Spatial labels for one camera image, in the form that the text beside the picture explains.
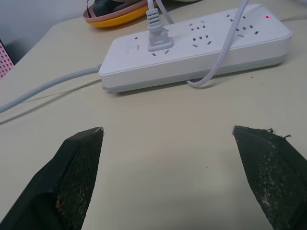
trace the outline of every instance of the wall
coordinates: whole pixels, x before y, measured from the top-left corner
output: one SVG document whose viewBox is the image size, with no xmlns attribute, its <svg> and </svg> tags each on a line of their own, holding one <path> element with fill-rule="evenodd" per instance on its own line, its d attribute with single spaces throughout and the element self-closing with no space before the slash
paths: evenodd
<svg viewBox="0 0 307 230">
<path fill-rule="evenodd" d="M 85 7 L 86 0 L 0 0 L 0 39 L 18 61 L 52 25 L 81 16 Z"/>
</svg>

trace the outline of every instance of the white power strip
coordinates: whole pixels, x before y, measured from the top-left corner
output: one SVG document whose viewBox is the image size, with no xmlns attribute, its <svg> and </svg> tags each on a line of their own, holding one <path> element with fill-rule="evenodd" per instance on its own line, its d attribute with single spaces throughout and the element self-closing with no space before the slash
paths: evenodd
<svg viewBox="0 0 307 230">
<path fill-rule="evenodd" d="M 148 52 L 148 31 L 115 39 L 100 68 L 103 88 L 122 92 L 204 77 L 215 63 L 237 9 L 167 25 L 170 49 Z M 292 32 L 262 5 L 248 5 L 216 74 L 275 65 Z"/>
</svg>

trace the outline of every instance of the electrical outlet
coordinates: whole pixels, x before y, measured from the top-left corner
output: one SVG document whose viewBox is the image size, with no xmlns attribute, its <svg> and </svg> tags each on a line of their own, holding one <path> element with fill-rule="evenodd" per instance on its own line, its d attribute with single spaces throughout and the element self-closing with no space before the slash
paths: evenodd
<svg viewBox="0 0 307 230">
<path fill-rule="evenodd" d="M 100 68 L 103 88 L 122 92 L 204 77 L 224 45 L 237 9 L 167 25 L 174 46 L 148 52 L 148 31 L 115 39 Z M 284 60 L 292 32 L 268 9 L 248 5 L 217 74 Z"/>
</svg>

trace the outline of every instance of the beige table surface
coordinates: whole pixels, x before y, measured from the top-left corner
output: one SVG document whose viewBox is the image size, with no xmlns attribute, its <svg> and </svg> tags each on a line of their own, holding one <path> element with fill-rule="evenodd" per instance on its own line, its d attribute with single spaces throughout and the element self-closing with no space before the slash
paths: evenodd
<svg viewBox="0 0 307 230">
<path fill-rule="evenodd" d="M 203 0 L 170 12 L 175 22 L 239 6 Z M 265 3 L 280 19 L 307 14 L 290 0 Z M 84 230 L 271 230 L 246 180 L 233 125 L 273 127 L 307 157 L 307 21 L 280 66 L 119 95 L 99 76 L 43 92 L 0 115 L 0 219 L 32 176 L 76 132 L 103 126 L 105 139 Z M 0 81 L 0 104 L 64 74 L 100 64 L 116 37 L 147 22 L 98 30 L 76 18 L 55 25 Z"/>
</svg>

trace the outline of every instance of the yellow plate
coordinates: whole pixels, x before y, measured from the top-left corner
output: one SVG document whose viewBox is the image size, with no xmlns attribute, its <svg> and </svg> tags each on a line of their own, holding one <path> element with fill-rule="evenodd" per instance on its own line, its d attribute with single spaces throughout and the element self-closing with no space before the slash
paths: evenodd
<svg viewBox="0 0 307 230">
<path fill-rule="evenodd" d="M 100 28 L 106 28 L 106 27 L 111 27 L 111 26 L 116 26 L 116 25 L 121 25 L 130 21 L 133 21 L 137 18 L 142 17 L 143 15 L 146 14 L 146 11 L 148 11 L 148 6 L 144 6 L 142 8 L 139 8 L 136 11 L 133 11 L 131 13 L 127 13 L 125 15 L 122 15 L 117 18 L 113 18 L 110 20 L 105 20 L 101 22 L 96 22 L 96 23 L 90 23 L 87 22 L 88 24 L 95 26 L 95 27 L 100 27 Z"/>
</svg>

